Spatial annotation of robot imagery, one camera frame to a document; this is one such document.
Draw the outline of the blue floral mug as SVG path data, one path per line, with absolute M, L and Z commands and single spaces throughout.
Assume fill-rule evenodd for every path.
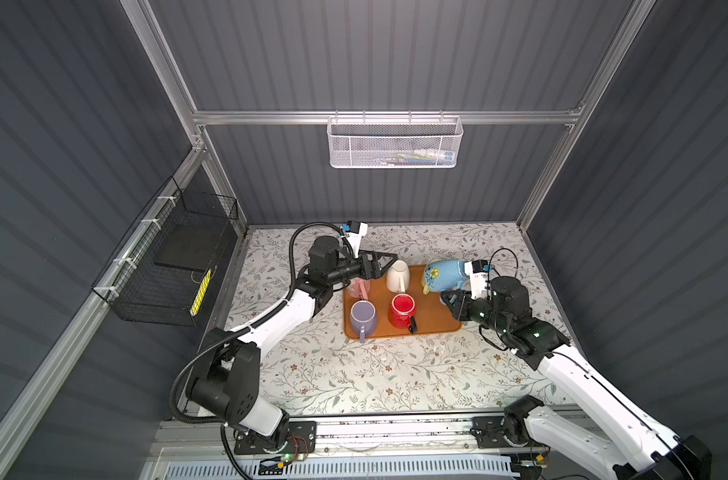
M 469 281 L 466 264 L 457 259 L 437 259 L 427 264 L 422 277 L 423 294 L 462 289 Z

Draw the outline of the purple lavender mug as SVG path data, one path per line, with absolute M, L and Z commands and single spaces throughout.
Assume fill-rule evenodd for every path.
M 378 326 L 378 313 L 375 305 L 368 300 L 359 300 L 350 310 L 348 325 L 354 338 L 364 343 Z

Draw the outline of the red mug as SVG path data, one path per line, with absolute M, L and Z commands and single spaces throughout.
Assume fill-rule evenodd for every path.
M 401 293 L 393 297 L 390 303 L 389 322 L 399 330 L 407 330 L 411 334 L 418 331 L 416 321 L 417 304 L 415 299 L 407 294 Z

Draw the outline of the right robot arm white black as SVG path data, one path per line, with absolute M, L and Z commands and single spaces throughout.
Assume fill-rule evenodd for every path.
M 458 321 L 494 331 L 506 349 L 564 390 L 602 436 L 564 419 L 532 395 L 509 404 L 498 432 L 513 447 L 542 444 L 600 479 L 708 479 L 713 454 L 654 419 L 601 375 L 555 326 L 533 316 L 516 278 L 489 280 L 485 295 L 450 290 L 442 302 Z

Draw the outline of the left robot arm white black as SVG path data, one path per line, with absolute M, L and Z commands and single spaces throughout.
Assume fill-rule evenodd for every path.
M 316 238 L 309 263 L 301 269 L 290 265 L 290 288 L 283 298 L 240 327 L 207 334 L 208 345 L 173 382 L 173 416 L 186 423 L 219 423 L 252 432 L 270 449 L 283 445 L 289 414 L 260 393 L 263 356 L 319 314 L 338 288 L 355 279 L 379 279 L 397 261 L 393 253 L 355 250 L 340 235 Z

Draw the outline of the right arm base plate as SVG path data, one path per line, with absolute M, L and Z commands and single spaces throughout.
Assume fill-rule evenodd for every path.
M 550 447 L 537 442 L 530 435 L 526 421 L 528 415 L 503 414 L 472 418 L 470 434 L 480 448 L 540 448 Z

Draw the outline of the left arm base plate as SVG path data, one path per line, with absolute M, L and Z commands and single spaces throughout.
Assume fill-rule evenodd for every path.
M 281 424 L 271 436 L 236 430 L 233 451 L 236 455 L 309 454 L 315 451 L 317 430 L 315 421 L 295 420 Z

